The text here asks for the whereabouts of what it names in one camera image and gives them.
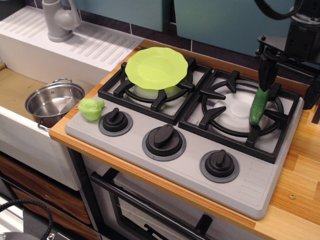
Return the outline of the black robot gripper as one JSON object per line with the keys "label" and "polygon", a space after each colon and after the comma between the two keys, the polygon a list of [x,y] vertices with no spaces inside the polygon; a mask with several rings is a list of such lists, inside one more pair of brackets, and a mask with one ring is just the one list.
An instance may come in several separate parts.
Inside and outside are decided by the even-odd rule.
{"label": "black robot gripper", "polygon": [[[318,18],[293,18],[287,37],[260,35],[259,88],[266,92],[278,74],[277,63],[304,74],[320,73],[320,20]],[[304,99],[304,110],[310,110],[320,98],[320,76],[309,85]]]}

